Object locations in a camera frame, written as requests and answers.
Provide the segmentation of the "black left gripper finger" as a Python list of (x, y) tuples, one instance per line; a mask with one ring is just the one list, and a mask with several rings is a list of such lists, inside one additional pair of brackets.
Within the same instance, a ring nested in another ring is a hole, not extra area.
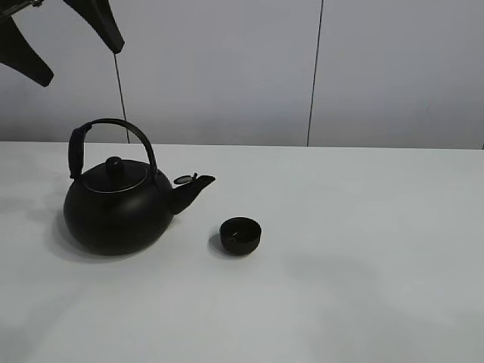
[(1, 63), (47, 87), (54, 74), (37, 55), (11, 17), (1, 22)]
[(108, 0), (64, 0), (100, 36), (105, 45), (119, 54), (125, 44)]

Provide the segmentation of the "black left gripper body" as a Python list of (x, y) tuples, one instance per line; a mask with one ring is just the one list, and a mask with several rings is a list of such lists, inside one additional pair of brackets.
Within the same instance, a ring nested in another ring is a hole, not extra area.
[(41, 5), (42, 0), (0, 0), (1, 17), (11, 17), (24, 8)]

